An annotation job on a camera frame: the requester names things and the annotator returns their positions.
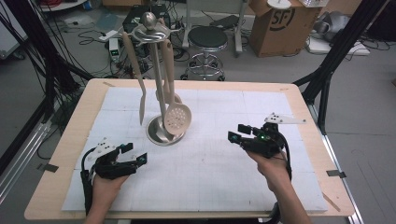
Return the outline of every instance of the black stool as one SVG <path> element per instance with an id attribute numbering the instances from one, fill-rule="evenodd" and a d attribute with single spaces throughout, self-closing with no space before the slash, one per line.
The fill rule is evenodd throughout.
<path id="1" fill-rule="evenodd" d="M 219 74 L 218 81 L 224 81 L 222 61 L 209 52 L 216 52 L 227 47 L 227 35 L 215 26 L 199 26 L 189 31 L 189 44 L 203 53 L 192 56 L 186 69 L 186 74 L 181 75 L 181 80 L 187 80 L 189 73 L 206 77 Z"/>

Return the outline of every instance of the round metal base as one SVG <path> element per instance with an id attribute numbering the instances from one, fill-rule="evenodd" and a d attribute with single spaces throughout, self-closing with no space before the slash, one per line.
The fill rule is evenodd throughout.
<path id="1" fill-rule="evenodd" d="M 148 123 L 146 134 L 152 143 L 162 147 L 171 146 L 174 143 L 180 141 L 180 139 L 184 136 L 184 133 L 172 135 L 166 131 L 163 127 L 163 118 L 161 115 L 155 117 Z"/>

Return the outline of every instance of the brown box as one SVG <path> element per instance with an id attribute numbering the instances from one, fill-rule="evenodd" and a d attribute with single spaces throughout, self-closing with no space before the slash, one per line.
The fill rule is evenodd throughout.
<path id="1" fill-rule="evenodd" d="M 304 47 L 321 7 L 290 2 L 291 7 L 284 10 L 270 8 L 266 0 L 250 2 L 256 18 L 249 44 L 258 57 L 296 54 Z"/>
<path id="2" fill-rule="evenodd" d="M 143 0 L 103 0 L 103 5 L 106 7 L 131 7 L 134 5 L 143 5 L 143 2 Z"/>

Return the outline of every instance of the power strip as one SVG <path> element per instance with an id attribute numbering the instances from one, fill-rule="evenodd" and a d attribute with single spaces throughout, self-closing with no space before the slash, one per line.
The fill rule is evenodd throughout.
<path id="1" fill-rule="evenodd" d="M 115 35 L 116 33 L 117 33 L 117 31 L 115 31 L 115 30 L 109 31 L 109 32 L 107 32 L 107 34 L 105 36 L 99 36 L 99 39 L 105 41 L 105 40 L 109 39 L 111 36 Z"/>

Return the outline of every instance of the floor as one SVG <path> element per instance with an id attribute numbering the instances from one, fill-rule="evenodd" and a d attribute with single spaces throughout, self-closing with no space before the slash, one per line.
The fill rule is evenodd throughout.
<path id="1" fill-rule="evenodd" d="M 108 24 L 99 24 L 107 10 L 100 8 L 82 11 L 66 10 L 60 16 L 83 12 L 94 21 L 95 30 L 118 30 L 123 21 L 122 12 Z M 247 29 L 252 20 L 247 19 Z M 98 77 L 109 74 L 108 52 L 104 44 L 93 42 L 79 45 L 78 34 L 87 29 L 63 33 L 66 46 L 77 61 Z M 313 72 L 325 55 L 310 54 L 306 50 L 293 57 L 257 58 L 250 47 L 245 47 L 238 58 L 233 56 L 233 44 L 219 53 L 224 62 L 226 81 L 291 83 Z M 396 219 L 396 47 L 389 50 L 372 49 L 369 56 L 354 56 L 344 60 L 336 70 L 330 90 L 326 127 L 335 155 L 346 173 L 364 223 L 394 223 Z M 41 102 L 43 91 L 29 60 L 8 58 L 0 61 L 0 155 L 18 134 Z M 176 79 L 184 73 L 186 63 L 175 63 Z M 153 71 L 147 75 L 153 77 Z M 39 149 L 43 157 L 50 157 L 59 141 L 55 132 Z M 81 221 L 28 221 L 24 209 L 43 172 L 37 169 L 48 161 L 34 155 L 13 189 L 0 204 L 0 223 L 80 223 Z M 315 223 L 346 223 L 343 218 L 313 218 Z"/>

